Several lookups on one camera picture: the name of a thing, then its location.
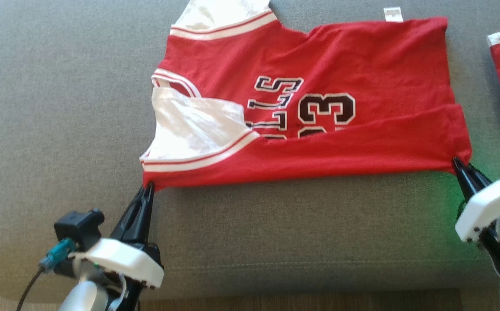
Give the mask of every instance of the white clothing tag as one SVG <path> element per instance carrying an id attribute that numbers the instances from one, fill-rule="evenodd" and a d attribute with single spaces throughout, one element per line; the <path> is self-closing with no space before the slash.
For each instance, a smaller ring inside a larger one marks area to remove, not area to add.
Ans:
<path id="1" fill-rule="evenodd" d="M 398 6 L 396 8 L 384 8 L 384 18 L 387 22 L 403 22 L 402 9 Z"/>

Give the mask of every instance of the gray fabric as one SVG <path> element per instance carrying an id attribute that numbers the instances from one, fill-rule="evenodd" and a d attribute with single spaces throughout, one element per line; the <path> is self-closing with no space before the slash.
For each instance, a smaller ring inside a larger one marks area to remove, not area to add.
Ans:
<path id="1" fill-rule="evenodd" d="M 185 4 L 0 0 L 0 295 L 18 299 L 66 212 L 98 207 L 110 234 L 141 183 L 137 159 L 155 128 L 149 76 Z M 485 42 L 500 31 L 500 3 L 271 5 L 303 31 L 383 19 L 386 6 L 402 6 L 406 19 L 449 17 L 451 79 L 473 162 L 500 178 L 500 86 Z M 157 199 L 152 235 L 165 280 L 147 298 L 495 282 L 485 254 L 453 230 L 461 193 L 449 174 L 166 189 Z M 30 299 L 58 301 L 72 284 L 43 276 Z"/>

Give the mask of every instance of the gray couch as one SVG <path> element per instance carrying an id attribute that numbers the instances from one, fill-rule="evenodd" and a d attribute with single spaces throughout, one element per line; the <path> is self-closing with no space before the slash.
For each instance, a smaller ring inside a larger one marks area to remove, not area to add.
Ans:
<path id="1" fill-rule="evenodd" d="M 0 295 L 18 299 L 54 245 L 53 223 L 100 208 L 110 234 L 141 184 L 155 129 L 150 75 L 185 1 L 0 0 Z M 272 0 L 287 26 L 448 16 L 449 66 L 473 163 L 500 178 L 500 85 L 485 36 L 488 0 Z M 382 291 L 495 284 L 489 261 L 453 230 L 452 175 L 421 172 L 166 189 L 152 237 L 163 288 L 146 298 Z M 43 276 L 31 301 L 73 281 Z"/>

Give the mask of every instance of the wooden floor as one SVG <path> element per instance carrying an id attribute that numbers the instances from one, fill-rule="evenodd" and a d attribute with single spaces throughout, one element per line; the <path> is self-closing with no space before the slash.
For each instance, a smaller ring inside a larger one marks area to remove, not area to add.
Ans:
<path id="1" fill-rule="evenodd" d="M 0 298 L 0 311 L 13 311 L 15 301 Z M 56 311 L 58 305 L 24 306 L 23 311 Z M 290 295 L 196 299 L 189 301 L 147 301 L 144 311 L 498 311 L 497 288 L 373 293 L 358 295 Z"/>

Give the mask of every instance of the teal connector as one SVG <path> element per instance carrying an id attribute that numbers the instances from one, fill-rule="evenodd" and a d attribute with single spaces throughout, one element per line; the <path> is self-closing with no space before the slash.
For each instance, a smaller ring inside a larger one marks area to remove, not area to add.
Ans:
<path id="1" fill-rule="evenodd" d="M 47 253 L 47 256 L 39 262 L 39 267 L 45 272 L 53 270 L 62 260 L 68 258 L 68 254 L 76 250 L 76 243 L 70 238 L 65 238 Z"/>

